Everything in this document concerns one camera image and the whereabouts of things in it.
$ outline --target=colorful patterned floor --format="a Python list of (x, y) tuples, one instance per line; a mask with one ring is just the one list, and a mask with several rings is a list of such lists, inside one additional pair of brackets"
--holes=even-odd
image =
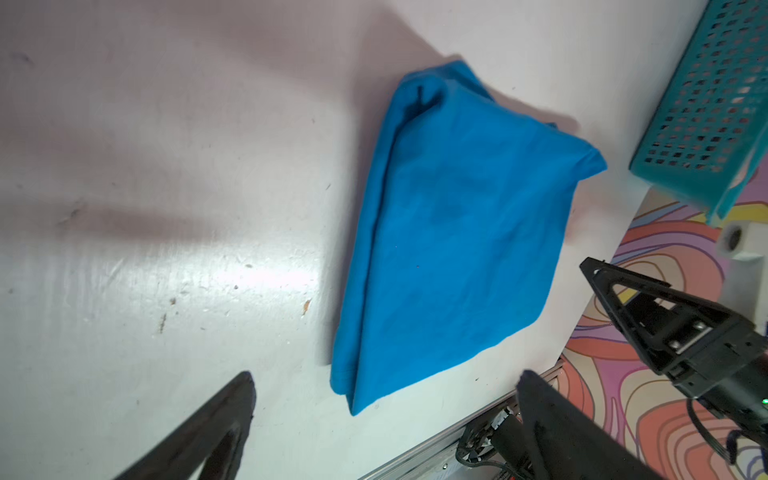
[[(768, 222), (768, 167), (756, 173), (728, 220)], [(664, 279), (675, 289), (716, 300), (728, 262), (715, 256), (720, 231), (703, 222), (700, 211), (651, 190), (611, 262)], [(654, 375), (638, 360), (594, 298), (564, 357), (561, 393), (662, 476), (768, 480), (755, 444), (739, 441), (734, 466), (712, 451), (688, 419), (683, 396), (665, 377)], [(715, 419), (700, 406), (697, 412), (724, 442), (733, 423)]]

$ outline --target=blue cloth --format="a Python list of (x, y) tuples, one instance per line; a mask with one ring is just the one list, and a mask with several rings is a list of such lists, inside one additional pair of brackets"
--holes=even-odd
[(331, 387), (350, 412), (533, 323), (576, 183), (605, 168), (587, 142), (499, 106), (464, 62), (406, 75), (373, 155), (333, 346)]

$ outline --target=round hole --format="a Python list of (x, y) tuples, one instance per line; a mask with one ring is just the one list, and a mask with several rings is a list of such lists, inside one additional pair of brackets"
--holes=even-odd
[(733, 252), (736, 247), (739, 246), (739, 242), (741, 241), (741, 227), (736, 227), (733, 230), (731, 230), (730, 235), (728, 236), (728, 250)]

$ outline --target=table surface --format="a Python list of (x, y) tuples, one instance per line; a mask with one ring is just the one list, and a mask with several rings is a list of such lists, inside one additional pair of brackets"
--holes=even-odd
[[(110, 478), (244, 369), (241, 478), (356, 478), (552, 366), (704, 4), (6, 2), (4, 478)], [(329, 358), (372, 143), (399, 77), (457, 54), (609, 170), (577, 190), (536, 323), (353, 418)]]

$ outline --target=teal plastic basket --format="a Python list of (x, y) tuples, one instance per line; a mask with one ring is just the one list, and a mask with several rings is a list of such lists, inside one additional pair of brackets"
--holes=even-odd
[(768, 151), (768, 2), (710, 1), (630, 170), (716, 226)]

